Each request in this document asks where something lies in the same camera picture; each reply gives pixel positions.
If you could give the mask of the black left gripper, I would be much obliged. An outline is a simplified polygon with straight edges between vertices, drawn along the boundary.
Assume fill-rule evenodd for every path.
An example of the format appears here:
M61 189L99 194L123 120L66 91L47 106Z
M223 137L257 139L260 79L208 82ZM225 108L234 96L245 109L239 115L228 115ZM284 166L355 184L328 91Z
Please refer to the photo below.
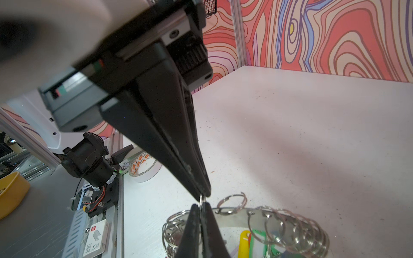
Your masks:
M196 200L209 197L194 107L183 86L193 91L212 76L205 25L202 1L158 1L109 34L40 87L58 130L85 132L103 117L160 161ZM115 96L135 79L134 93Z

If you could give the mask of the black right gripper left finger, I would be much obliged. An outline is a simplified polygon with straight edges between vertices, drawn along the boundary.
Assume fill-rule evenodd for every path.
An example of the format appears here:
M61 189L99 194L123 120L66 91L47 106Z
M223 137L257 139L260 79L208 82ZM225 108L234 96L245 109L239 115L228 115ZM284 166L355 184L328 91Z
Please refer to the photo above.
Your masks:
M200 208L193 204L175 258L199 257L200 229Z

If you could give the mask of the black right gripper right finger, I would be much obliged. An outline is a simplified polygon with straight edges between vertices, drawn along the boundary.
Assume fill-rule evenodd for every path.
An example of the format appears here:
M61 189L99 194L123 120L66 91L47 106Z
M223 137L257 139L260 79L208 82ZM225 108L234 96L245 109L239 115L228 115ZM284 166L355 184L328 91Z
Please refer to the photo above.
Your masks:
M203 258L229 258L213 210L209 203L201 205L201 236Z

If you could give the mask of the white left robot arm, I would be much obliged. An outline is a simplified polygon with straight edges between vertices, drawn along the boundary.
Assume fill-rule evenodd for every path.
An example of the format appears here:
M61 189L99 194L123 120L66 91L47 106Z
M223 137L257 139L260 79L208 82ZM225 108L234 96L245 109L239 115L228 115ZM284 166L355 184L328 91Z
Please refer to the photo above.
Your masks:
M191 92L212 75L202 1L2 1L1 102L62 154L106 121L211 195Z

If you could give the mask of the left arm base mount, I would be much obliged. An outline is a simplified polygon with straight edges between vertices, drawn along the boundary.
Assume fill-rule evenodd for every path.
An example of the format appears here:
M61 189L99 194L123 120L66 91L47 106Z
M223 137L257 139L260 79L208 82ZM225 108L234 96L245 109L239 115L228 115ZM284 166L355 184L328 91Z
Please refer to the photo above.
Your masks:
M81 179L76 187L76 192L71 198L69 210L84 211L89 218L100 215L119 200L119 178L100 188L94 188L91 184Z

